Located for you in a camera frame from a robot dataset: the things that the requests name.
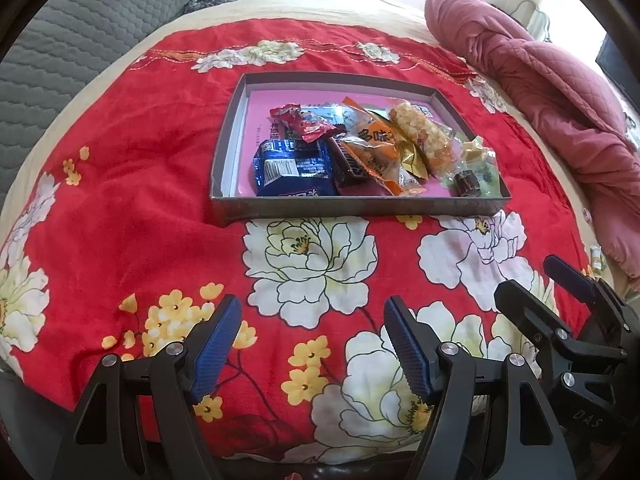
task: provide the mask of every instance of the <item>beige bed sheet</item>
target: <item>beige bed sheet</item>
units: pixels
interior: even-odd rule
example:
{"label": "beige bed sheet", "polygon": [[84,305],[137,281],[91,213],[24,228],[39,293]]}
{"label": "beige bed sheet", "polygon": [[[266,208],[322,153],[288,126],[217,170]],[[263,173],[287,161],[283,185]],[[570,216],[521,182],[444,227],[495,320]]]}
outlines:
{"label": "beige bed sheet", "polygon": [[[4,239],[24,208],[40,168],[49,153],[71,125],[95,102],[115,79],[138,56],[153,47],[165,36],[178,30],[206,28],[221,23],[238,22],[249,18],[296,18],[335,25],[362,25],[400,38],[410,38],[428,44],[438,44],[428,31],[424,16],[417,9],[387,0],[239,0],[182,16],[159,28],[127,54],[91,81],[51,123],[34,149],[27,156],[7,194],[0,214],[0,237]],[[510,100],[500,90],[501,95]],[[524,116],[510,103],[509,113],[522,124],[545,154],[549,165],[569,197],[587,254],[589,246],[597,243],[593,227],[583,216],[587,205],[579,185],[572,178],[560,158],[546,146]],[[606,280],[620,294],[625,294],[628,279],[615,264],[606,271]]]}

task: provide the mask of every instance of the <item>orange snack bag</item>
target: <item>orange snack bag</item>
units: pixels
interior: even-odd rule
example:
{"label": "orange snack bag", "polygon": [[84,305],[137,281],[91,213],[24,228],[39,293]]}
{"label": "orange snack bag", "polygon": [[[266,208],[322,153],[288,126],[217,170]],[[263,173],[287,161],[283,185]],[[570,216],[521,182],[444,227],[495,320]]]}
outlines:
{"label": "orange snack bag", "polygon": [[342,104],[350,108],[353,117],[348,121],[348,132],[335,137],[340,145],[392,195],[421,193],[422,187],[407,172],[403,171],[401,178],[400,152],[393,129],[351,98],[345,98]]}

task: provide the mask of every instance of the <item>pink quilted blanket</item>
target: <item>pink quilted blanket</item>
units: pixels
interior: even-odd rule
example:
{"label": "pink quilted blanket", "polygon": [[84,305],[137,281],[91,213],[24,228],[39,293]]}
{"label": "pink quilted blanket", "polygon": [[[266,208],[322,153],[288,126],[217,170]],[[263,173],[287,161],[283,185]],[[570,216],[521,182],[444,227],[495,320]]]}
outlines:
{"label": "pink quilted blanket", "polygon": [[425,17],[442,46],[497,79],[564,158],[591,201],[605,254],[640,290],[640,159],[609,85],[481,0],[427,0]]}

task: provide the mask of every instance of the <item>blue gripper pad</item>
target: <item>blue gripper pad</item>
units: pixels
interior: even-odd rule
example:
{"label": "blue gripper pad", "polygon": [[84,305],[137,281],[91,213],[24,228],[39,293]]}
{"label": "blue gripper pad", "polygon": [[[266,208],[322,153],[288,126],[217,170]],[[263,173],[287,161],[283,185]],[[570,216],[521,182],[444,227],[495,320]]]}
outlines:
{"label": "blue gripper pad", "polygon": [[596,299],[593,281],[583,276],[559,256],[547,256],[542,264],[545,274],[581,303],[590,304]]}
{"label": "blue gripper pad", "polygon": [[[219,315],[218,322],[202,346],[202,350],[194,357],[194,381],[191,390],[188,391],[193,404],[198,404],[205,395],[213,391],[222,367],[225,365],[226,356],[238,335],[242,321],[242,307],[238,298],[235,296],[231,298],[224,312]],[[224,308],[225,300],[220,303],[212,317],[216,317],[216,314],[219,314],[217,311]]]}
{"label": "blue gripper pad", "polygon": [[420,350],[414,333],[409,326],[410,321],[399,311],[399,306],[392,300],[385,301],[385,327],[391,338],[398,360],[411,391],[423,399],[434,393],[429,374],[429,362]]}

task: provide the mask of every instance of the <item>red candy wrapper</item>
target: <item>red candy wrapper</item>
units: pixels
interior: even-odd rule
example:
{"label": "red candy wrapper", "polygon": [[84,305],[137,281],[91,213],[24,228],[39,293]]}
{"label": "red candy wrapper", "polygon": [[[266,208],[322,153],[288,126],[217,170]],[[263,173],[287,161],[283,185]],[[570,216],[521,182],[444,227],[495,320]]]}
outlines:
{"label": "red candy wrapper", "polygon": [[302,110],[300,105],[289,104],[272,108],[270,115],[296,132],[305,142],[313,142],[325,134],[333,135],[344,132],[344,129],[331,124],[324,117],[308,110]]}

